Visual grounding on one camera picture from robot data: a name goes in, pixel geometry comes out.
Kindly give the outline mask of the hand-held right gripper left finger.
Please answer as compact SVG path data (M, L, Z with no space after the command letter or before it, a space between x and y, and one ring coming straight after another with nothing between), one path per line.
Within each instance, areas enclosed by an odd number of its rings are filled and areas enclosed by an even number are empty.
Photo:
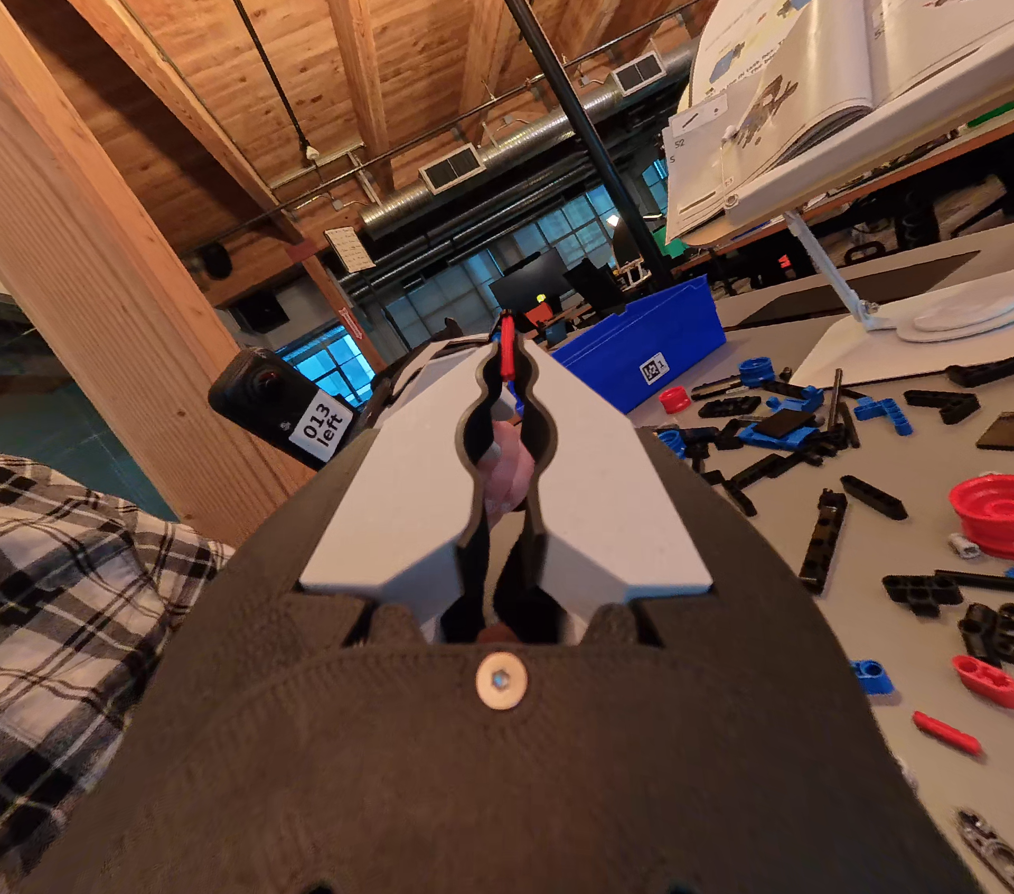
M432 393L364 431L365 455L307 565L301 590L402 605L434 638L486 625L490 531L478 460L493 443L496 345L483 343L480 400L463 416Z

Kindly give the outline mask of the white notice board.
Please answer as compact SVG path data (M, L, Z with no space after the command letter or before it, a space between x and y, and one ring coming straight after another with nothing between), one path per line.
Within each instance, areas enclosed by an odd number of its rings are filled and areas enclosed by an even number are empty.
M324 237L348 273L357 274L376 268L355 228L328 228Z

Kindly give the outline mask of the person's left hand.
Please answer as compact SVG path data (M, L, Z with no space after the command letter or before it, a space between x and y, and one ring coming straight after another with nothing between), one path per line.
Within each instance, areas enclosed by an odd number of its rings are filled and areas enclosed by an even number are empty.
M490 529L525 500L534 471L534 459L521 440L521 426L493 422L493 444L476 468L483 482L483 501Z

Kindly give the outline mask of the black stand pole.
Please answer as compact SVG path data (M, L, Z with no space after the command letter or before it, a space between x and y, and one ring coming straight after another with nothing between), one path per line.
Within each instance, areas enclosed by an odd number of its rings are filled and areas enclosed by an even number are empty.
M544 78L566 114L575 136L584 144L597 174L602 179L603 187L615 203L619 215L624 219L627 229L640 248L641 256L652 274L657 290L663 291L672 287L672 272L666 257L654 242L631 192L624 183L612 157L571 86L561 61L544 34L527 0L504 0L504 2L518 25L519 32L538 62Z

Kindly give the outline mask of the silver ventilation duct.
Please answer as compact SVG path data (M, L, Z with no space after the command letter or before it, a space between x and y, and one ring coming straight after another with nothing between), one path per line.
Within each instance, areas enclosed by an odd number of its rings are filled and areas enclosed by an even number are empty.
M623 94L614 72L596 89L582 91L578 98L600 137L605 138L604 125L617 114L644 103L657 92L675 89L678 81L689 78L700 41L700 38L692 38L659 53L661 76L629 94ZM409 187L366 207L361 213L362 233L374 241L385 238L431 210L449 204L502 176L516 165L572 140L576 141L578 148L583 147L565 111L557 107L497 144L481 148L463 147L459 153L468 153L476 163L476 167L463 178L435 190L423 176L418 177Z

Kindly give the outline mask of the clear plastic bag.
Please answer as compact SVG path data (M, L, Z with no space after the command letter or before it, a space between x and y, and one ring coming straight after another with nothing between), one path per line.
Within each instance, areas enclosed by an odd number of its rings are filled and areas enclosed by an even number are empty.
M963 842L1005 889L1013 892L1012 845L999 836L993 826L975 811L958 808L954 812L954 820Z

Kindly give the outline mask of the blue storage bin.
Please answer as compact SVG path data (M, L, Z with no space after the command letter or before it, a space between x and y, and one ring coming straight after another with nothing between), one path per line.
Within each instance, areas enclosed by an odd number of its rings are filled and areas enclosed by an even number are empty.
M726 341L703 276L629 303L552 356L615 409L629 413Z

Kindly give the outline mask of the black wall speaker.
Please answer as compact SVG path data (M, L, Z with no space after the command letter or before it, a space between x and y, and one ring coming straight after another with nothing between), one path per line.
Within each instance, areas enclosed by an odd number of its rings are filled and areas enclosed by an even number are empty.
M247 294L229 308L241 329L247 333L267 336L290 321L275 292L262 290Z

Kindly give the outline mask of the scattered black toy beams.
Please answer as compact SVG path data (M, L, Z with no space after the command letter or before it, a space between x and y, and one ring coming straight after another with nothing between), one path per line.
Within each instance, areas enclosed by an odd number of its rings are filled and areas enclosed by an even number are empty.
M784 380L769 381L764 383L762 389L770 394L789 394L790 396L799 389ZM811 467L819 467L825 459L832 459L850 446L859 446L860 440L855 429L853 411L841 402L839 397L839 387L835 386L831 392L831 407L829 421L826 426L821 427L816 424L817 413L814 413L814 423L818 428L818 433L811 436L804 448L798 452L781 452L771 450L766 457L748 466L731 478L724 478L719 472L707 473L702 471L703 463L709 456L709 448L714 446L718 450L738 449L747 444L742 444L736 433L746 427L755 424L760 420L774 414L772 409L760 419L753 418L753 412L760 404L760 397L754 395L737 395L735 397L725 397L725 399L715 398L707 401L701 408L700 414L707 418L726 418L728 424L719 430L715 426L695 427L694 429L682 430L675 424L666 424L654 427L653 432L665 429L677 429L682 432L687 442L687 456L691 460L692 468L703 478L712 485L721 485L726 488L727 493L733 501L740 507L742 513L747 517L753 517L756 510L751 501L748 500L744 489L754 485L762 479L773 479L788 472L794 467L807 464ZM857 401L867 395L844 389L843 394ZM917 407L928 407L938 409L944 424L953 425L968 418L975 411L980 409L977 395L975 393L961 393L952 391L926 391L910 390L906 391L906 402L915 404ZM842 531L843 519L848 508L848 497L852 497L877 511L889 520L906 520L908 513L903 502L896 496L871 485L855 475L843 475L841 477L842 489L835 491L824 489L818 498L818 518L803 558L802 567L798 573L798 579L805 588L814 596L821 596L828 582L830 568ZM998 576L975 573L977 580L970 585L981 586L985 589L1003 590L1009 585L1008 590L1012 590L1012 578L1009 576ZM916 575L890 575L884 579L884 588L889 597L896 603L906 606L914 614L910 600L913 597L912 584ZM996 625L993 634L993 645L995 649L994 659L1002 664L1004 662L1012 665L1012 605L1004 606L996 612Z

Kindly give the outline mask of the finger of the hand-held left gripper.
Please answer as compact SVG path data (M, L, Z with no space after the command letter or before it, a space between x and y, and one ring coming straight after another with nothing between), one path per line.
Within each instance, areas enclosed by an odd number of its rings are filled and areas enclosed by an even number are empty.
M432 393L438 409L463 416L480 400L482 386L476 380L481 341L434 341L409 356L395 374L387 398L387 420L413 406L420 396Z

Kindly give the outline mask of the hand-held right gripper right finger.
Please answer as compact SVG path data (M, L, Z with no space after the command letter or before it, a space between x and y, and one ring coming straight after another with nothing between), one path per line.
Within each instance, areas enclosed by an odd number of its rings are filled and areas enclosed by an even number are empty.
M530 644L573 644L611 605L707 594L713 576L627 416L527 341L514 349L533 467L495 613Z

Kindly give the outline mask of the red short beam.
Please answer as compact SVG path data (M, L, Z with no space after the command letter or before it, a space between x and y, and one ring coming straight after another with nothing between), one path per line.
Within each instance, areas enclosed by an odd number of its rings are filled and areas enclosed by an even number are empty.
M1009 674L970 656L955 656L951 665L962 685L970 692L999 707L1014 707L1014 683Z

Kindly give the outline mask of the building instruction booklet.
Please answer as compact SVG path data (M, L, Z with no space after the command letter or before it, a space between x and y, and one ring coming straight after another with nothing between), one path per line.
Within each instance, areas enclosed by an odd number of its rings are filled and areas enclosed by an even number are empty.
M727 236L727 208L739 190L902 95L907 90L877 101L873 64L880 46L870 38L866 0L812 0L760 75L746 80L754 92L749 100L729 89L705 107L714 117L702 126L691 130L687 119L678 119L667 140L666 240L703 244ZM977 48L938 64L908 90Z

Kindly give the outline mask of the blue angled beam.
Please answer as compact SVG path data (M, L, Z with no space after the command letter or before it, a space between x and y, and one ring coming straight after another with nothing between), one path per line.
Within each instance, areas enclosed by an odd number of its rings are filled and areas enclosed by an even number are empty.
M886 419L894 428L896 434L910 436L915 430L906 417L906 412L892 398L876 399L865 396L856 401L853 409L855 419L869 421L878 418Z

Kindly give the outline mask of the grey desk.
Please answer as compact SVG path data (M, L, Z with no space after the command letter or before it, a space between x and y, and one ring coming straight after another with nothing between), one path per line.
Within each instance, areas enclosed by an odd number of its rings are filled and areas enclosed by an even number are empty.
M999 836L1012 842L1012 711L992 703L970 709L968 730L982 743L982 761L920 732L912 714L919 701L929 699L933 651L947 657L959 636L943 617L919 618L895 604L882 586L883 576L892 573L960 570L962 560L947 542L959 527L948 500L950 490L984 472L1012 473L1012 452L975 446L1002 412L1012 411L1012 380L987 385L977 396L981 409L955 426L943 425L931 409L907 408L915 428L908 437L898 436L885 419L861 422L858 449L821 468L800 467L754 485L747 494L757 510L754 526L792 572L799 570L812 533L818 495L823 488L840 485L841 475L877 485L906 504L909 517L899 522L850 501L828 587L814 605L849 659L875 659L888 672L894 694L869 701L883 737L917 783L924 807L982 887L1005 892L961 840L954 811L977 811Z

